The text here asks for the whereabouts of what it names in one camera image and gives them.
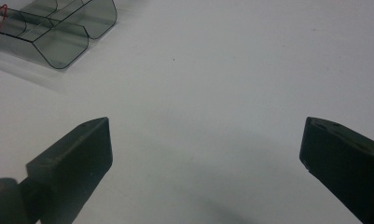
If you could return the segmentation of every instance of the acrylic holder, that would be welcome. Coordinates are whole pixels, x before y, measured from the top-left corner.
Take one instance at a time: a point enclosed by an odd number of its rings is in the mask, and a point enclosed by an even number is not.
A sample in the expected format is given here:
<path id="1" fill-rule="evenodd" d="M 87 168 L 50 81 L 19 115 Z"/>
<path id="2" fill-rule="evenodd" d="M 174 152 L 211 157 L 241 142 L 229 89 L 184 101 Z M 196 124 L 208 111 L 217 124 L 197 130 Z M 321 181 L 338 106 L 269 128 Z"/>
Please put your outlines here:
<path id="1" fill-rule="evenodd" d="M 0 50 L 56 69 L 69 66 L 117 21 L 113 0 L 35 0 L 0 7 Z"/>

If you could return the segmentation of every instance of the transparent plastic tray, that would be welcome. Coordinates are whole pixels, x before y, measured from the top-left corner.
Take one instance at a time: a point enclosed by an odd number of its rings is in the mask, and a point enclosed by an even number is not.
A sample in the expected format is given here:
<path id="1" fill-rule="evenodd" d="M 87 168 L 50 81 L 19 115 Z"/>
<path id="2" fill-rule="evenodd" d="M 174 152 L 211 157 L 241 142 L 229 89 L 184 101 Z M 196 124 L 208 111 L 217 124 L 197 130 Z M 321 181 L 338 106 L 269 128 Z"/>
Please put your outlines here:
<path id="1" fill-rule="evenodd" d="M 56 69 L 69 66 L 117 21 L 113 0 L 36 0 L 1 10 L 0 50 Z"/>

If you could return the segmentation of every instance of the white surface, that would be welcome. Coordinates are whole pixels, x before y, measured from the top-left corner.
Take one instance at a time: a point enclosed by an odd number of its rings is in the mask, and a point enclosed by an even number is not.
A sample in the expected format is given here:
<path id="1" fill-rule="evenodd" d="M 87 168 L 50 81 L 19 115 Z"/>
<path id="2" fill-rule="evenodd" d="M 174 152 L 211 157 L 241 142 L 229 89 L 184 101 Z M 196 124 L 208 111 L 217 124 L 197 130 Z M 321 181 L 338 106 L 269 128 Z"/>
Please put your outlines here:
<path id="1" fill-rule="evenodd" d="M 305 118 L 374 140 L 374 1 L 116 2 L 64 72 L 0 53 L 0 177 L 110 118 L 75 223 L 360 223 L 298 160 Z"/>

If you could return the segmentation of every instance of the white table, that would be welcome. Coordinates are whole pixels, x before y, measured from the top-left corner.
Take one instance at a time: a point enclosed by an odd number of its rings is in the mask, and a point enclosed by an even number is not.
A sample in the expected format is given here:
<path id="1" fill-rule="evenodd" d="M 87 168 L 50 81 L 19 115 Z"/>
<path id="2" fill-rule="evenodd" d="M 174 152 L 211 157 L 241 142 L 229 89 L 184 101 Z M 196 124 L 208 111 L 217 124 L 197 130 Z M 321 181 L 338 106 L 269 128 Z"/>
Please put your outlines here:
<path id="1" fill-rule="evenodd" d="M 374 140 L 374 0 L 116 6 L 63 72 L 0 52 L 0 177 L 109 117 L 114 164 L 75 223 L 360 223 L 298 153 L 308 116 Z"/>

